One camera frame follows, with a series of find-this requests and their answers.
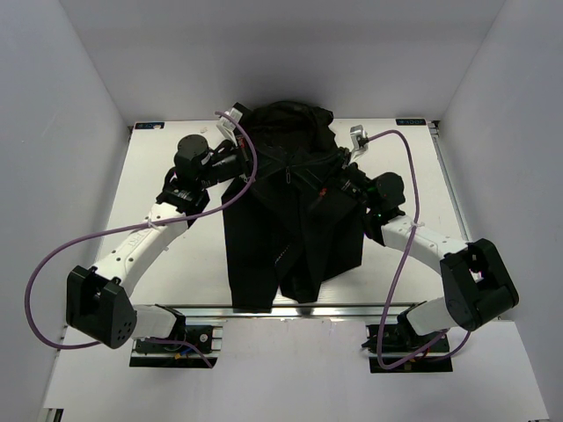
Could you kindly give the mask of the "black zip jacket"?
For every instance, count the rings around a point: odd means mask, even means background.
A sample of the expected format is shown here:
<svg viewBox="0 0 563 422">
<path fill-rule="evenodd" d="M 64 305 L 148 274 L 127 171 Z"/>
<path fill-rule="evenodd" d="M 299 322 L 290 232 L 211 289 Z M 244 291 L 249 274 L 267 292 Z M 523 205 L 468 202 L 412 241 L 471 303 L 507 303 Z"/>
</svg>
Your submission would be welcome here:
<svg viewBox="0 0 563 422">
<path fill-rule="evenodd" d="M 365 207 L 338 184 L 348 153 L 330 129 L 333 113 L 278 101 L 244 114 L 259 169 L 223 211 L 231 302 L 261 312 L 282 295 L 315 302 L 323 282 L 362 262 Z"/>
</svg>

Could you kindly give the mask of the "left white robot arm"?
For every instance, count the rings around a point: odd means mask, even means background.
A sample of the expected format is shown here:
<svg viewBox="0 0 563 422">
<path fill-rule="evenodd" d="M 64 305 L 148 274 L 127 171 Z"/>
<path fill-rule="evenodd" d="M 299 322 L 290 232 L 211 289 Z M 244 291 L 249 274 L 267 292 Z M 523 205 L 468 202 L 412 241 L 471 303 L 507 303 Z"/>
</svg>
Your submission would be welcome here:
<svg viewBox="0 0 563 422">
<path fill-rule="evenodd" d="M 185 318 L 160 305 L 134 305 L 136 285 L 157 258 L 194 222 L 207 216 L 208 189 L 242 178 L 251 184 L 258 170 L 256 150 L 243 135 L 211 149 L 205 137 L 182 138 L 174 165 L 143 223 L 91 267 L 76 266 L 67 278 L 66 322 L 112 349 L 129 339 L 154 338 L 175 351 L 186 340 Z"/>
</svg>

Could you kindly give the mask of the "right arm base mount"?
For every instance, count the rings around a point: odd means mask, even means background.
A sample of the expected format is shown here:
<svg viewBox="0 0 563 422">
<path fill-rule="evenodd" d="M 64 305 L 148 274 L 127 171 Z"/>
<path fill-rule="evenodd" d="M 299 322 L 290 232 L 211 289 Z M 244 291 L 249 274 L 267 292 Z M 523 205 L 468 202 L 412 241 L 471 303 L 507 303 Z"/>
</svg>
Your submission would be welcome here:
<svg viewBox="0 0 563 422">
<path fill-rule="evenodd" d="M 407 355 L 421 349 L 401 365 L 393 369 L 383 368 L 377 360 L 378 330 L 383 313 L 383 304 L 361 304 L 360 309 L 366 319 L 367 338 L 361 345 L 369 359 L 369 371 L 372 374 L 438 374 L 452 373 L 453 365 L 450 352 L 450 343 L 445 333 L 431 346 L 428 343 L 434 340 L 439 332 L 431 332 L 420 336 L 407 324 L 405 313 L 416 307 L 415 303 L 391 305 L 385 319 L 382 335 L 382 361 L 390 366 Z"/>
</svg>

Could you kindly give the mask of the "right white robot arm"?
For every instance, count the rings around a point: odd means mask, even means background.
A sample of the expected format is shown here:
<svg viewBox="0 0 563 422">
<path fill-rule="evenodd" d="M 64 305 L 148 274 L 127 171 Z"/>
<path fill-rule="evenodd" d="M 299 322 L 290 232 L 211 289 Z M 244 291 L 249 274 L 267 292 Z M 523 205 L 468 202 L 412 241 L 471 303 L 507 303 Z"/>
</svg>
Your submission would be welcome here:
<svg viewBox="0 0 563 422">
<path fill-rule="evenodd" d="M 330 258 L 327 279 L 356 268 L 362 262 L 362 244 L 368 238 L 383 247 L 413 257 L 442 277 L 443 295 L 418 303 L 402 312 L 390 338 L 379 332 L 368 346 L 379 352 L 403 346 L 413 353 L 430 347 L 448 329 L 476 331 L 483 324 L 514 308 L 519 295 L 494 244 L 486 239 L 474 243 L 450 239 L 419 224 L 401 209 L 404 182 L 393 172 L 368 178 L 341 148 L 338 161 L 319 195 L 330 211 L 349 205 L 355 217 L 351 244 L 336 242 L 346 258 Z"/>
</svg>

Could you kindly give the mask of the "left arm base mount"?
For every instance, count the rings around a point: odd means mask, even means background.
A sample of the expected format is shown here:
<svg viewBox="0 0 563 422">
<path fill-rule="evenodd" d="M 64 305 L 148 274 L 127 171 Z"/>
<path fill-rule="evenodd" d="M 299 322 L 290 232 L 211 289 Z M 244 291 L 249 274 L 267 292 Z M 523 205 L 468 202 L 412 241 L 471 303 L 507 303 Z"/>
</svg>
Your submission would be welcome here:
<svg viewBox="0 0 563 422">
<path fill-rule="evenodd" d="M 129 366 L 211 369 L 222 348 L 223 325 L 200 322 L 178 309 L 139 305 Z"/>
</svg>

